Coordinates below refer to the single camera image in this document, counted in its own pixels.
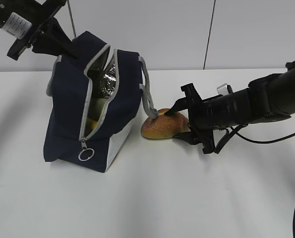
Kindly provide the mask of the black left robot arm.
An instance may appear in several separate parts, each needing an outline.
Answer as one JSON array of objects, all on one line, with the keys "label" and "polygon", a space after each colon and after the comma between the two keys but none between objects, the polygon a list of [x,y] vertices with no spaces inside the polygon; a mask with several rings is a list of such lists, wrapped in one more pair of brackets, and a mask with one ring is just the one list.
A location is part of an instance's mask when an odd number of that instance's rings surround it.
[{"label": "black left robot arm", "polygon": [[0,0],[0,29],[16,38],[7,56],[18,60],[28,48],[36,54],[80,56],[55,18],[65,0]]}]

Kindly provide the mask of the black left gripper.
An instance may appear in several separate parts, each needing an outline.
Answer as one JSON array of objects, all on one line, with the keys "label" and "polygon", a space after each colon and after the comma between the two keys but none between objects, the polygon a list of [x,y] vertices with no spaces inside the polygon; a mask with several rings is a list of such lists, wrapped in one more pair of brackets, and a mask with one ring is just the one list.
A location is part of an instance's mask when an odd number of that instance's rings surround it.
[{"label": "black left gripper", "polygon": [[12,4],[12,12],[27,20],[31,26],[26,28],[23,36],[16,37],[7,56],[18,60],[27,48],[32,47],[32,52],[36,54],[67,55],[77,59],[78,48],[55,18],[65,4],[64,0],[47,0],[43,4],[35,0],[16,0]]}]

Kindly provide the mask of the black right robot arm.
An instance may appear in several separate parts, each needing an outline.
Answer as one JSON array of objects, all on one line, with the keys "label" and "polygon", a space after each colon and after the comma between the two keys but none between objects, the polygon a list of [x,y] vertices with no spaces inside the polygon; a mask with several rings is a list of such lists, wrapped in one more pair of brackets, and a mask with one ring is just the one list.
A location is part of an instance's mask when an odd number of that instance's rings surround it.
[{"label": "black right robot arm", "polygon": [[204,154],[218,154],[228,141],[249,124],[287,120],[295,114],[295,61],[285,73],[273,73],[251,81],[234,92],[229,84],[217,88],[214,97],[202,99],[192,83],[181,86],[178,99],[165,115],[188,111],[189,132],[174,138],[203,145]]}]

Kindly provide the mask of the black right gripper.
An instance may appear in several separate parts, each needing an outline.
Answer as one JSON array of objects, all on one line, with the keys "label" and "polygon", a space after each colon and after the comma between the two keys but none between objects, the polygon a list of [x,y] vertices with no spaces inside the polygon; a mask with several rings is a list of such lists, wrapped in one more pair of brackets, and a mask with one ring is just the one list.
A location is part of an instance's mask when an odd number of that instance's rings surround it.
[{"label": "black right gripper", "polygon": [[192,83],[181,87],[185,98],[176,100],[166,111],[166,116],[188,110],[189,132],[173,136],[190,145],[203,145],[203,153],[220,153],[235,135],[228,128],[237,126],[236,131],[246,127],[251,119],[250,100],[247,89],[211,99],[202,99]]}]

